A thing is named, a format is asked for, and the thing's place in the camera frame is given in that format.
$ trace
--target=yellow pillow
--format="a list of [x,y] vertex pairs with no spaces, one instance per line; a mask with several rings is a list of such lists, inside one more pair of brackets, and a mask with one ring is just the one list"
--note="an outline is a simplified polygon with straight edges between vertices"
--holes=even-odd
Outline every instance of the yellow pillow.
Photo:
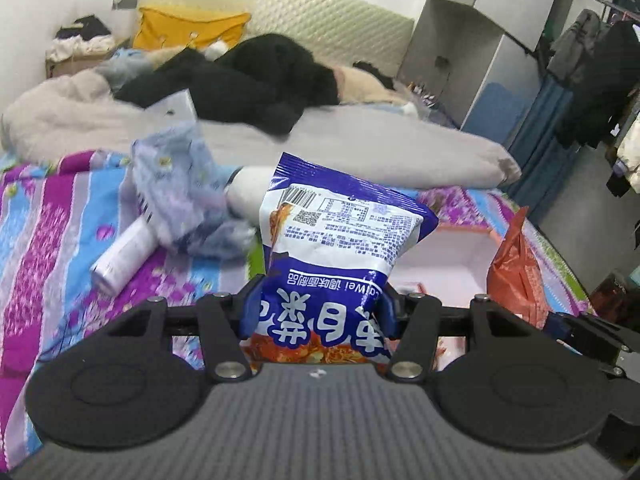
[[229,48],[240,42],[248,12],[225,14],[188,7],[140,7],[140,30],[133,48],[156,50],[171,46],[206,48],[220,39]]

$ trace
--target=pillow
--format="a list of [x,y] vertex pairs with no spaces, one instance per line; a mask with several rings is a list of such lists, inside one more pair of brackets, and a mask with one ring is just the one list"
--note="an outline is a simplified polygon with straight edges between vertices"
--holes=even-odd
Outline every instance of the pillow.
[[140,11],[140,30],[133,48],[143,50],[172,46],[206,48],[218,39],[233,47],[251,19],[248,12],[225,14],[188,7],[140,7]]
[[369,72],[349,66],[334,66],[340,104],[392,103],[403,106],[407,100],[400,94],[387,90]]

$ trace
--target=gray textured platform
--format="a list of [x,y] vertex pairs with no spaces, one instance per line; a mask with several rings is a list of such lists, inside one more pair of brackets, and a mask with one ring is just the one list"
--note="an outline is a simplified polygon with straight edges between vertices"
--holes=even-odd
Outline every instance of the gray textured platform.
[[217,386],[196,417],[158,442],[86,453],[46,444],[16,480],[618,480],[591,447],[516,454],[467,438],[418,386],[368,365],[265,365]]

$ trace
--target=barcode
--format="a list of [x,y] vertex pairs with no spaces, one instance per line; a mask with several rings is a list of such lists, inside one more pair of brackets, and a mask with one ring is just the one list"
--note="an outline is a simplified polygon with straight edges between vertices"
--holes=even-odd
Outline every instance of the barcode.
[[306,209],[311,205],[316,196],[318,196],[318,193],[309,191],[303,187],[289,186],[282,195],[280,203],[288,202]]

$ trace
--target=floor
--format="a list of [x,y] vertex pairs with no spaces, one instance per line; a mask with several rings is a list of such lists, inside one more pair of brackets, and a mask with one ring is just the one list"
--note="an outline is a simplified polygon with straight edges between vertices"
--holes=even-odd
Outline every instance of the floor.
[[581,149],[566,186],[540,224],[587,292],[613,269],[629,274],[640,265],[640,249],[634,249],[640,196],[630,190],[615,198],[606,187],[610,175],[604,147]]

